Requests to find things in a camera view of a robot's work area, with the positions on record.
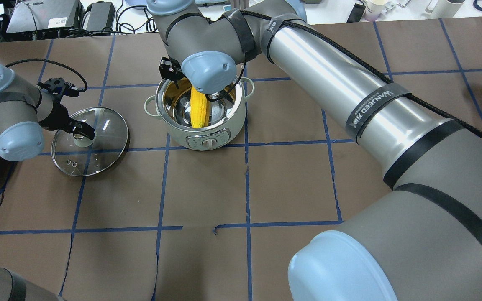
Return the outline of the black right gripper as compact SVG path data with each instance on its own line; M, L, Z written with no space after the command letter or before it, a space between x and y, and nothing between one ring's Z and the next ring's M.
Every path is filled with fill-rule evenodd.
M159 74L162 79L172 82L178 82L185 78L185 74L182 73L181 69L167 57L162 57L159 61Z

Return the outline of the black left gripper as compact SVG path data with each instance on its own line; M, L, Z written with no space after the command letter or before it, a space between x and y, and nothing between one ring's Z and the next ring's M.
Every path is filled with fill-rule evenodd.
M39 90L51 96L52 108L48 116L39 121L42 128L67 128L67 133L80 135L87 139L95 138L95 129L86 122L69 116L68 110L61 104L63 97L78 97L79 89L63 78L50 78L46 82L38 82Z

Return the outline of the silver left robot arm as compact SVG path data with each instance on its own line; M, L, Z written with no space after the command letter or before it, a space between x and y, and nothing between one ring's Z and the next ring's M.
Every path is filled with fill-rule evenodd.
M92 126L69 117L60 99L66 83L35 86L0 64L0 158L24 161L44 149L43 130L62 130L93 141ZM0 301L60 301L62 298L16 272L0 267Z

